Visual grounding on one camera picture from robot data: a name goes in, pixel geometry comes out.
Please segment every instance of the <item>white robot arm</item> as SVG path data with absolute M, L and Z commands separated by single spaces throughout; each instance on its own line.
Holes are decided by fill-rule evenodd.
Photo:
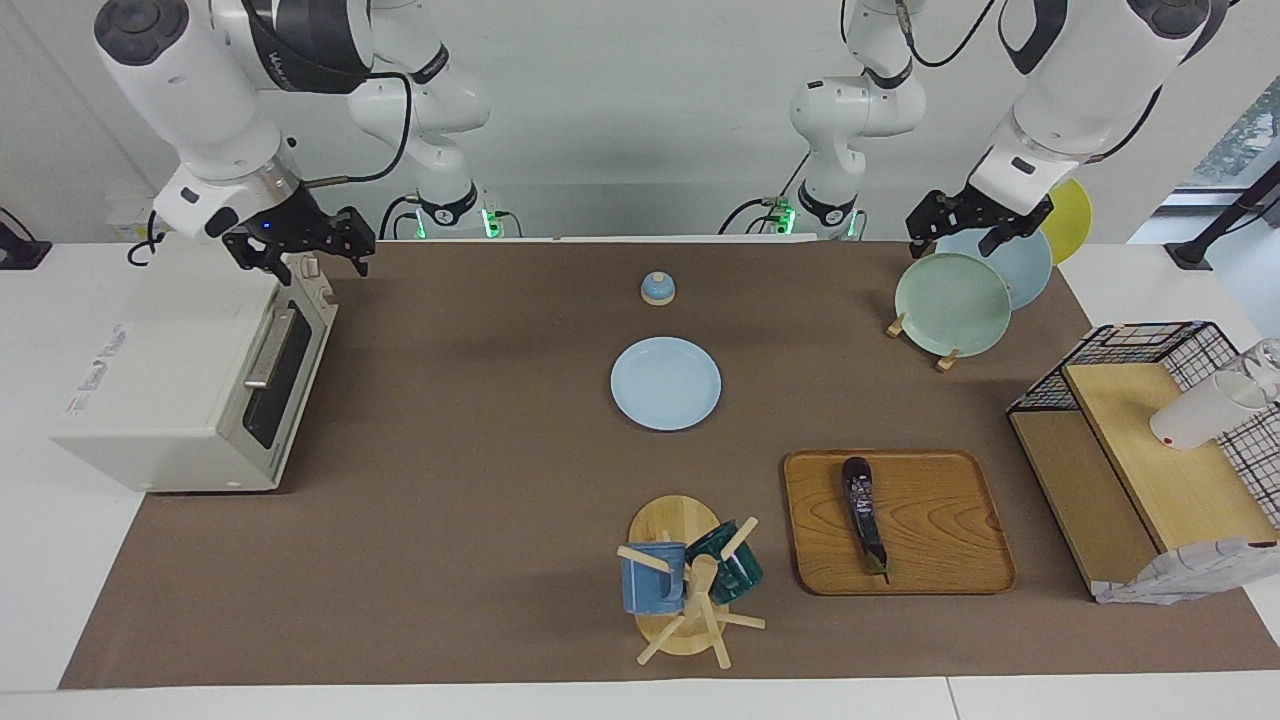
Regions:
M 924 0 L 906 5 L 918 14 Z M 924 86 L 913 74 L 895 0 L 858 0 L 847 46 L 864 67 L 861 76 L 822 78 L 791 99 L 791 124 L 809 141 L 808 174 L 787 197 L 796 210 L 796 232 L 845 234 L 867 172 L 867 158 L 854 142 L 910 132 L 924 118 Z
M 1019 47 L 1001 13 L 1001 40 L 1027 90 L 965 188 L 931 192 L 908 218 L 913 255 L 965 228 L 992 228 L 987 255 L 1032 234 L 1053 209 L 1048 191 L 1132 137 L 1165 79 L 1213 37 L 1228 8 L 1228 0 L 1034 0 L 1036 27 Z
M 320 250 L 367 273 L 374 232 L 353 208 L 323 213 L 310 188 L 379 179 L 390 168 L 303 183 L 279 127 L 259 106 L 257 91 L 268 88 L 364 99 L 352 100 L 352 113 L 393 147 L 404 138 L 424 204 L 466 205 L 467 192 L 456 193 L 472 187 L 461 151 L 429 133 L 484 124 L 488 99 L 467 76 L 451 76 L 421 3 L 379 0 L 371 10 L 369 0 L 211 0 L 210 10 L 200 20 L 186 0 L 109 0 L 95 22 L 108 72 L 178 150 L 182 165 L 155 204 L 174 229 L 221 241 L 241 266 L 273 272 L 283 283 L 291 279 L 285 252 Z M 398 72 L 372 72 L 375 56 Z M 417 119 L 408 128 L 406 86 L 413 87 L 410 119 Z M 475 205 L 472 199 L 467 210 Z
M 445 133 L 489 122 L 492 101 L 475 76 L 460 69 L 440 42 L 421 0 L 374 0 L 376 58 L 413 85 L 413 123 L 406 155 L 413 161 L 419 215 L 440 229 L 484 228 L 492 234 L 486 191 L 471 177 L 462 150 Z M 399 83 L 366 82 L 347 104 L 365 132 L 396 147 L 403 97 Z

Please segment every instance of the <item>black wire rack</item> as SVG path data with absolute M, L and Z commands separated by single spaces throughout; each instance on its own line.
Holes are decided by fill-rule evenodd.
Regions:
M 1009 407 L 1015 413 L 1079 410 L 1066 384 L 1069 365 L 1160 363 L 1178 386 L 1190 389 L 1239 355 L 1213 323 L 1151 323 L 1096 328 L 1050 374 Z M 1253 500 L 1280 529 L 1280 405 L 1222 433 L 1217 445 L 1249 488 Z

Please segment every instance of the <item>black cable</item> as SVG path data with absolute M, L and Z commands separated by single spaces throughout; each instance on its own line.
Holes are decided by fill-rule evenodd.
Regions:
M 9 210 L 6 210 L 4 208 L 0 208 L 0 213 L 4 213 L 5 215 L 9 217 L 10 220 L 18 223 L 18 227 L 22 228 L 22 232 L 27 233 L 27 240 L 29 240 L 32 242 L 36 242 L 36 236 L 31 233 L 31 228 L 28 228 L 27 225 L 22 224 L 22 220 L 18 219 L 18 215 L 14 215 L 13 213 L 10 213 Z
M 809 161 L 810 155 L 813 155 L 813 150 L 804 154 L 804 158 L 800 160 L 800 164 L 796 165 L 796 172 L 791 173 L 791 178 L 787 179 L 787 184 L 782 186 L 782 192 L 780 192 L 778 195 L 781 195 L 782 197 L 787 196 L 787 191 L 791 190 L 791 183 L 794 183 L 796 178 L 800 177 L 800 170 L 803 170 L 804 164 Z
M 905 8 L 905 1 L 906 0 L 897 0 L 897 6 Z M 982 9 L 982 14 L 978 15 L 978 19 L 973 23 L 973 27 L 969 28 L 969 32 L 964 36 L 964 40 L 960 41 L 960 45 L 957 45 L 956 49 L 952 50 L 950 55 L 938 61 L 925 60 L 915 50 L 915 33 L 911 32 L 911 23 L 908 22 L 902 28 L 904 31 L 902 35 L 906 36 L 906 46 L 908 49 L 911 50 L 911 56 L 915 58 L 916 63 L 920 63 L 925 68 L 941 68 L 942 65 L 950 64 L 951 60 L 959 58 L 960 53 L 963 53 L 964 49 L 969 46 L 969 41 L 973 40 L 974 35 L 978 35 L 978 28 L 980 28 L 982 23 L 987 20 L 987 15 L 991 14 L 991 9 L 995 6 L 996 6 L 996 0 L 987 0 L 987 6 Z
M 1138 135 L 1138 131 L 1142 129 L 1142 126 L 1147 124 L 1147 118 L 1149 118 L 1151 117 L 1151 111 L 1156 109 L 1156 102 L 1160 101 L 1160 92 L 1162 90 L 1165 90 L 1165 86 L 1157 87 L 1156 92 L 1151 94 L 1151 100 L 1147 102 L 1147 109 L 1142 111 L 1142 117 L 1138 118 L 1138 123 L 1133 126 L 1133 129 L 1129 131 L 1129 135 L 1124 136 L 1124 140 L 1121 140 L 1119 145 L 1116 145 L 1111 150 L 1107 150 L 1102 155 L 1094 155 L 1093 158 L 1089 158 L 1088 160 L 1085 160 L 1084 164 L 1085 165 L 1092 165 L 1094 163 L 1101 163 L 1101 161 L 1106 160 L 1107 158 L 1115 155 L 1116 152 L 1124 150 L 1124 146 L 1129 145 L 1129 141 L 1133 140 Z
M 399 222 L 401 220 L 416 220 L 416 219 L 417 219 L 417 214 L 416 213 L 403 213 L 403 214 L 398 215 L 396 218 L 396 223 L 392 224 L 392 232 L 396 236 L 392 240 L 399 240 Z
M 1280 205 L 1280 197 L 1276 197 L 1266 208 L 1263 208 L 1262 210 L 1260 210 L 1258 214 L 1253 219 L 1247 220 L 1243 224 L 1235 225 L 1234 228 L 1224 232 L 1222 234 L 1220 234 L 1217 237 L 1226 237 L 1226 236 L 1231 234 L 1233 232 L 1240 232 L 1240 231 L 1243 231 L 1244 228 L 1247 228 L 1247 227 L 1252 225 L 1253 223 L 1261 220 L 1267 213 L 1270 213 L 1272 209 L 1275 209 L 1276 205 Z
M 511 210 L 498 210 L 497 215 L 499 218 L 511 218 L 516 220 L 516 232 L 520 233 L 520 237 L 525 237 L 525 227 L 520 224 L 520 215 L 512 213 Z
M 316 188 L 316 187 L 333 187 L 335 184 L 347 184 L 353 182 L 374 182 L 380 181 L 384 177 L 392 174 L 392 170 L 399 165 L 399 161 L 404 159 L 404 150 L 408 147 L 408 136 L 412 129 L 413 123 L 413 83 L 410 82 L 408 76 L 402 73 L 370 73 L 364 76 L 366 79 L 390 79 L 397 78 L 404 83 L 404 128 L 401 131 L 401 143 L 396 149 L 396 158 L 376 173 L 371 176 L 334 176 L 329 178 L 320 178 L 314 181 L 302 181 L 303 187 Z
M 250 24 L 255 26 L 259 31 L 269 36 L 275 42 L 285 47 L 291 47 L 288 42 L 284 42 L 284 40 L 280 38 L 280 36 L 275 32 L 275 28 L 269 26 L 261 17 L 259 17 L 257 10 L 253 9 L 250 0 L 241 0 L 241 5 L 244 8 L 244 14 L 248 18 Z M 398 165 L 401 159 L 404 158 L 404 149 L 408 147 L 408 136 L 411 124 L 413 122 L 413 83 L 410 82 L 408 76 L 396 72 L 348 73 L 346 70 L 339 70 L 337 68 L 330 68 L 328 65 L 316 63 L 315 60 L 307 58 L 306 55 L 298 53 L 297 50 L 294 50 L 293 54 L 297 55 L 298 60 L 302 60 L 303 63 L 311 65 L 312 68 L 323 70 L 325 73 L 339 74 L 361 81 L 398 78 L 401 82 L 404 83 L 404 129 L 401 132 L 399 149 L 396 150 L 396 159 L 392 160 L 390 165 L 387 165 L 385 168 L 371 176 L 333 176 L 314 181 L 302 181 L 302 187 L 316 188 L 316 187 L 333 187 L 335 184 L 347 184 L 352 182 L 374 182 L 392 174 L 392 170 L 396 169 L 396 165 Z
M 394 213 L 397 208 L 399 208 L 406 202 L 410 202 L 408 197 L 397 197 L 394 201 L 392 201 L 390 205 L 387 206 L 387 211 L 383 213 L 383 223 L 378 225 L 378 240 L 387 238 L 387 225 L 389 225 L 392 222 L 392 213 Z
M 721 225 L 719 232 L 717 232 L 716 234 L 724 234 L 724 231 L 727 231 L 728 227 L 733 224 L 733 220 L 736 220 L 737 217 L 745 213 L 749 208 L 764 204 L 765 201 L 763 197 L 756 197 L 755 200 L 748 200 L 746 202 L 739 205 L 732 213 L 728 214 L 728 218 L 724 219 L 724 224 Z
M 746 225 L 746 234 L 751 234 L 751 228 L 755 227 L 755 223 L 760 223 L 760 229 L 756 234 L 764 234 L 764 227 L 768 225 L 771 220 L 776 223 L 778 222 L 778 218 L 774 218 L 773 215 L 760 215 L 759 218 L 751 220 L 751 224 Z
M 129 264 L 133 265 L 134 268 L 146 268 L 151 263 L 138 261 L 137 259 L 133 258 L 133 255 L 138 250 L 142 250 L 143 247 L 150 249 L 151 250 L 151 255 L 155 255 L 156 254 L 156 246 L 160 245 L 161 242 L 164 242 L 164 236 L 165 236 L 165 233 L 156 234 L 156 211 L 152 210 L 151 215 L 147 217 L 147 238 L 143 240 L 142 242 L 134 245 L 133 247 L 131 247 L 129 252 L 124 256 L 124 259 L 128 260 Z

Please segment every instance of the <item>sticker label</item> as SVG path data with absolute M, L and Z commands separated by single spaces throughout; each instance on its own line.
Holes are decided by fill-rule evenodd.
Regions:
M 74 416 L 83 415 L 88 411 L 90 401 L 93 400 L 93 393 L 102 387 L 102 380 L 105 380 L 108 373 L 111 372 L 111 361 L 120 354 L 120 350 L 124 347 L 128 338 L 129 333 L 125 325 L 119 324 L 111 328 L 111 334 L 106 340 L 106 345 L 102 346 L 102 350 L 100 350 L 97 356 L 93 357 L 93 361 L 90 363 L 88 374 L 84 375 L 79 387 L 76 388 L 76 395 L 73 395 L 67 402 L 67 409 L 63 410 L 63 414 Z

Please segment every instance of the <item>rectangular wooden tray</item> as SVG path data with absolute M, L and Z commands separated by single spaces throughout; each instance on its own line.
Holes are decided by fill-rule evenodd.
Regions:
M 890 583 L 870 574 L 841 484 L 845 460 L 872 466 L 876 518 Z M 982 474 L 955 450 L 801 451 L 783 462 L 800 582 L 845 594 L 997 594 L 1012 589 L 1014 559 Z

